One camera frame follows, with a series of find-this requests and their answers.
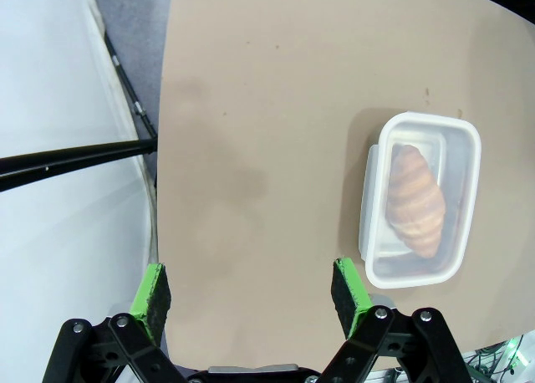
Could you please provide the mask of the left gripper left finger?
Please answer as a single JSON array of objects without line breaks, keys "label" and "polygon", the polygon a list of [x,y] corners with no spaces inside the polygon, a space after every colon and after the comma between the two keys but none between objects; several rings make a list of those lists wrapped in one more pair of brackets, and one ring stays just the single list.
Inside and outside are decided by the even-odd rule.
[{"label": "left gripper left finger", "polygon": [[185,382],[161,349],[170,307],[166,267],[151,263],[128,312],[98,325],[86,319],[63,323],[43,381],[116,382],[128,368],[139,382]]}]

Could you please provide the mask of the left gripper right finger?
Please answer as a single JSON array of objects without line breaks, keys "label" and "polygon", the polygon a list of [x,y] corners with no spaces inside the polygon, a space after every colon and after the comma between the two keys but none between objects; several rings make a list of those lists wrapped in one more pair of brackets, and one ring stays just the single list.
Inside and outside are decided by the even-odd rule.
[{"label": "left gripper right finger", "polygon": [[409,382],[471,381],[439,310],[421,308],[408,316],[374,304],[351,258],[334,261],[331,297],[345,342],[322,382],[364,382],[380,357],[397,359]]}]

